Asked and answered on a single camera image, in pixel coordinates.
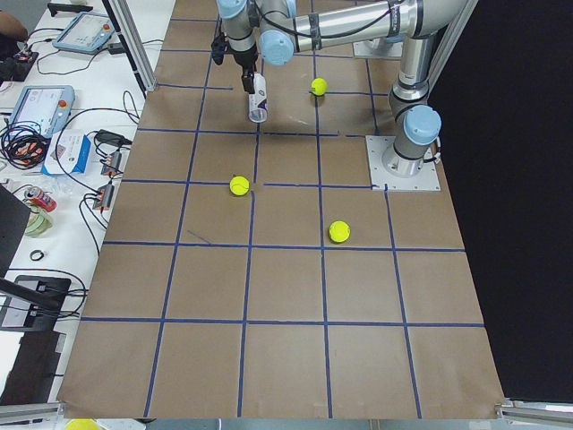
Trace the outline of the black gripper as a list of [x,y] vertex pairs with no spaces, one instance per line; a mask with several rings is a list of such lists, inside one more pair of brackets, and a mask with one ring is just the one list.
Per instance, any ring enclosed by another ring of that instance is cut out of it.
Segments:
[[211,42],[211,59],[216,65],[222,65],[228,55],[242,67],[241,82],[244,91],[253,94],[258,50],[252,32],[244,38],[233,39],[221,30]]

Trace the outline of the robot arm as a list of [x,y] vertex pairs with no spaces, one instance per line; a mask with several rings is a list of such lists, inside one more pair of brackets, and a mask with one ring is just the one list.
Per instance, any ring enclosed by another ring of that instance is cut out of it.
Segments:
[[432,87],[476,6],[475,1],[389,1],[389,30],[353,44],[363,59],[396,60],[398,77],[389,90],[396,137],[381,155],[391,175],[416,176],[439,142],[441,119],[427,106]]
[[295,53],[378,38],[421,33],[421,1],[381,1],[323,13],[295,14],[295,1],[218,1],[221,23],[211,43],[211,59],[232,56],[242,67],[244,91],[254,93],[261,56],[286,65]]

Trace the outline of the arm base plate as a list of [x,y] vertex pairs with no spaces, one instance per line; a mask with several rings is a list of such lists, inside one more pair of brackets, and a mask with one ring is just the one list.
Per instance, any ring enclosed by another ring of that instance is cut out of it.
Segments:
[[401,158],[394,148],[394,136],[365,137],[371,187],[375,191],[438,192],[436,163],[427,150],[422,159]]
[[388,42],[386,39],[373,39],[355,42],[354,56],[357,58],[374,58],[397,61],[402,56],[403,43]]

